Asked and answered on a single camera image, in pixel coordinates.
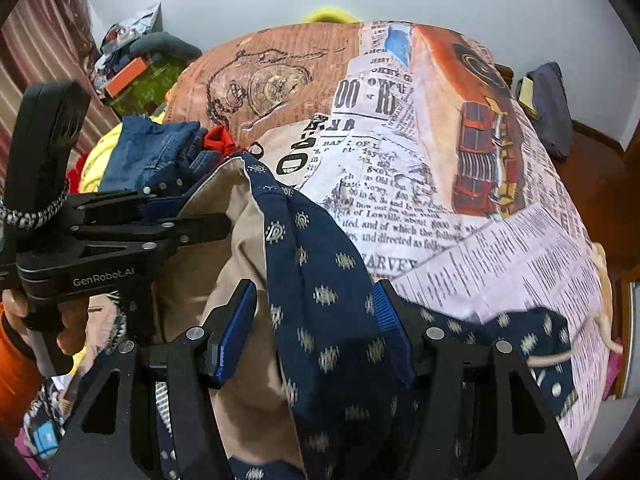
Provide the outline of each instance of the yellow object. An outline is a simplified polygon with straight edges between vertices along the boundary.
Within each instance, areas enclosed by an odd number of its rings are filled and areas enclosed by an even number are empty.
[[[86,346],[82,347],[82,350],[74,355],[74,367],[71,368],[71,371],[69,372],[71,375],[75,375],[76,372],[78,371],[78,367],[82,362],[82,359],[84,358],[85,353],[86,353]]]
[[[498,114],[498,115],[506,115],[506,112],[503,112],[500,107],[498,106],[498,103],[495,102],[493,99],[491,99],[490,97],[485,96],[484,97],[487,101],[487,103],[489,103],[489,106],[491,108],[491,110],[494,111],[494,113]]]
[[[357,23],[359,21],[344,10],[322,7],[308,15],[302,23]]]
[[[155,123],[162,124],[164,112],[158,117],[151,117]],[[107,164],[111,158],[111,152],[116,147],[122,132],[122,123],[118,124],[109,133],[105,134],[89,153],[89,157],[82,169],[80,178],[80,193],[95,193],[102,182],[102,176],[107,170]]]
[[[533,105],[533,80],[528,77],[522,78],[522,85],[520,86],[520,95],[518,96],[518,102],[525,111],[529,114],[537,117],[536,107]]]

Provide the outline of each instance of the gray cloth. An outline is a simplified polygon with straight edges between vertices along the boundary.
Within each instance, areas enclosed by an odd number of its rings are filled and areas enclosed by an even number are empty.
[[[129,55],[131,57],[148,56],[157,53],[174,56],[186,62],[191,62],[202,56],[202,51],[198,47],[167,32],[150,32],[131,43],[129,47]]]
[[[531,124],[551,157],[567,158],[574,143],[574,131],[560,66],[556,62],[546,63],[527,76],[533,80],[537,115],[529,118]]]

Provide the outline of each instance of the white wall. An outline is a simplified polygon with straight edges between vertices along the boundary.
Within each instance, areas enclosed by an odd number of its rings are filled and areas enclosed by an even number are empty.
[[[89,17],[91,18],[91,34],[95,39],[95,44],[98,46],[98,48],[100,48],[100,45],[102,44],[102,38],[104,38],[104,35],[109,29],[104,26],[104,23],[102,22],[100,16],[98,16],[98,13],[95,12],[94,6],[92,5],[90,0],[87,1],[87,4],[89,7]]]
[[[408,20],[484,43],[516,77],[556,60],[572,117],[628,143],[640,116],[640,53],[607,0],[90,0],[102,23],[162,2],[164,30],[203,50],[298,23],[321,6],[362,20]]]

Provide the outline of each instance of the metal screw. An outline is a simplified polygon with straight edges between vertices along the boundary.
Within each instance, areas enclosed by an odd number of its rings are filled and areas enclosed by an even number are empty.
[[[202,336],[204,336],[204,330],[201,326],[192,326],[187,330],[187,337],[192,341],[200,339]]]
[[[496,342],[495,347],[498,349],[498,352],[502,352],[503,354],[510,354],[511,350],[513,350],[511,343],[504,339],[500,339],[500,341]]]
[[[135,347],[136,347],[136,344],[132,340],[127,339],[126,341],[123,341],[118,345],[118,352],[120,352],[121,354],[128,354]]]
[[[432,326],[427,329],[427,337],[438,341],[444,337],[444,330],[437,326]]]

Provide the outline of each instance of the striped curtain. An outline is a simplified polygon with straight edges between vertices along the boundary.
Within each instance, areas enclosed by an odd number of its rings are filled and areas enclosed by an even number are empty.
[[[20,0],[0,29],[0,187],[24,89],[75,79],[92,96],[74,158],[95,146],[119,119],[89,81],[98,57],[86,0]]]

